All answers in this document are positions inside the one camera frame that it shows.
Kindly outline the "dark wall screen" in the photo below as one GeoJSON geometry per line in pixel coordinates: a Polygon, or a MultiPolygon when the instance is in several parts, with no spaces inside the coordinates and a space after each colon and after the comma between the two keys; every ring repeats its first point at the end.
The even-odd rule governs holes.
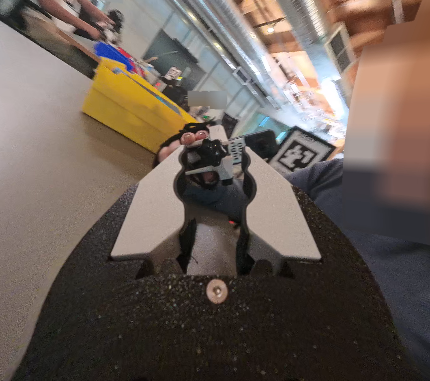
{"type": "Polygon", "coordinates": [[[183,71],[189,69],[185,81],[181,83],[186,90],[194,90],[205,75],[198,59],[178,39],[172,39],[164,30],[159,30],[152,43],[142,56],[164,77],[167,71],[176,66],[183,71]]]}

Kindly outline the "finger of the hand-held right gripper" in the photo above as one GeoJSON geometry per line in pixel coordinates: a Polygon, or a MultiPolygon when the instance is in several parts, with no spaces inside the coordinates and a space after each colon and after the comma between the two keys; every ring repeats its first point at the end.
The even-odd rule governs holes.
{"type": "Polygon", "coordinates": [[[223,185],[233,182],[233,159],[231,155],[223,158],[202,158],[191,165],[185,175],[200,186],[216,186],[220,181],[223,185]]]}
{"type": "Polygon", "coordinates": [[[187,125],[183,133],[183,145],[187,149],[197,150],[228,148],[228,138],[222,125],[187,125]]]}

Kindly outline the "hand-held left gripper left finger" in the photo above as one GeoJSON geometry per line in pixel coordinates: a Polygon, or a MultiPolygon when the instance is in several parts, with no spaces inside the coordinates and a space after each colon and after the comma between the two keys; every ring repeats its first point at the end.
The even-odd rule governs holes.
{"type": "Polygon", "coordinates": [[[187,274],[197,222],[183,201],[186,169],[187,149],[180,146],[138,183],[110,259],[187,274]]]}

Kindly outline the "wooden office desk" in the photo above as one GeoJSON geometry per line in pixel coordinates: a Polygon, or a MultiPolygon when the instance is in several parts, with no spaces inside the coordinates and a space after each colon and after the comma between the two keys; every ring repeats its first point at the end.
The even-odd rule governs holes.
{"type": "Polygon", "coordinates": [[[96,61],[97,63],[100,63],[100,58],[89,48],[87,48],[85,45],[82,45],[79,43],[74,37],[70,36],[69,34],[63,32],[59,28],[56,27],[56,33],[65,40],[68,44],[76,47],[77,49],[81,50],[85,55],[89,56],[91,59],[96,61]]]}

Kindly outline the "red plastic bin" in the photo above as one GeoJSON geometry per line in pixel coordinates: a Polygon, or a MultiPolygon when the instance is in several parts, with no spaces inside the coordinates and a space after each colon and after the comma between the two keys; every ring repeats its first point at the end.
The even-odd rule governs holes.
{"type": "Polygon", "coordinates": [[[118,47],[117,50],[126,57],[128,64],[126,64],[127,71],[137,74],[137,67],[135,63],[135,59],[132,55],[130,55],[127,51],[125,51],[122,47],[118,47]]]}

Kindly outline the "yellow plastic bin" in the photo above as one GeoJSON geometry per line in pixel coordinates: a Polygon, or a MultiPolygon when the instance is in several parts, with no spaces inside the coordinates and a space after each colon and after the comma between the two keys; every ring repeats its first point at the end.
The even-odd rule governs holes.
{"type": "Polygon", "coordinates": [[[181,116],[177,115],[129,77],[169,99],[142,77],[128,72],[125,64],[101,57],[82,112],[152,153],[186,124],[198,123],[169,99],[179,107],[181,116]]]}

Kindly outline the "person's right forearm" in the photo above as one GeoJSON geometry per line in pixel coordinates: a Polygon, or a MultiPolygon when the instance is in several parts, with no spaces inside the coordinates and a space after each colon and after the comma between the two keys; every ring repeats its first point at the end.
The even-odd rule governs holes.
{"type": "MultiPolygon", "coordinates": [[[[342,228],[342,178],[342,158],[318,162],[314,166],[285,176],[292,186],[305,192],[339,228],[342,228]]],[[[183,200],[206,206],[240,222],[248,198],[243,191],[243,181],[234,179],[232,185],[218,184],[209,190],[187,184],[183,200]]]]}

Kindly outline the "white duct vent grille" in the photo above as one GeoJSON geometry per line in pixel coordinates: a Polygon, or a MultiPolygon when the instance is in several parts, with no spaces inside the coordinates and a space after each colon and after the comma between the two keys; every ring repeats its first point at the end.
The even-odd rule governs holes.
{"type": "Polygon", "coordinates": [[[234,70],[233,76],[236,77],[242,85],[247,85],[252,81],[252,78],[249,76],[249,74],[240,66],[234,70]]]}

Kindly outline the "silver ventilation duct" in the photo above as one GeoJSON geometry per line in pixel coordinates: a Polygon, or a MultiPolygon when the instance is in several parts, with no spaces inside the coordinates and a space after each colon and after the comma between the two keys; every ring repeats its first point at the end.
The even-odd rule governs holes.
{"type": "Polygon", "coordinates": [[[283,109],[287,97],[282,87],[285,77],[267,47],[239,11],[234,0],[185,0],[212,29],[228,52],[262,89],[276,109],[283,109]]]}

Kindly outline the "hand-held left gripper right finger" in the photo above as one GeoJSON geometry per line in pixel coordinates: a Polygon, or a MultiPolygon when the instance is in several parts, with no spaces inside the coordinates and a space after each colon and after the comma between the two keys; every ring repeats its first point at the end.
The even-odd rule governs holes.
{"type": "Polygon", "coordinates": [[[274,274],[289,260],[318,263],[322,256],[292,185],[250,147],[242,150],[243,192],[236,271],[247,275],[259,260],[274,274]]]}

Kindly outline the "large framed marker sign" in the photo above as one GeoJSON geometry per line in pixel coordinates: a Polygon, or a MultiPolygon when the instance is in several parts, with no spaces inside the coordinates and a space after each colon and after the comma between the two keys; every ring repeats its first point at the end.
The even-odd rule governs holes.
{"type": "Polygon", "coordinates": [[[280,174],[290,174],[326,161],[335,149],[324,139],[294,126],[268,164],[280,174]]]}

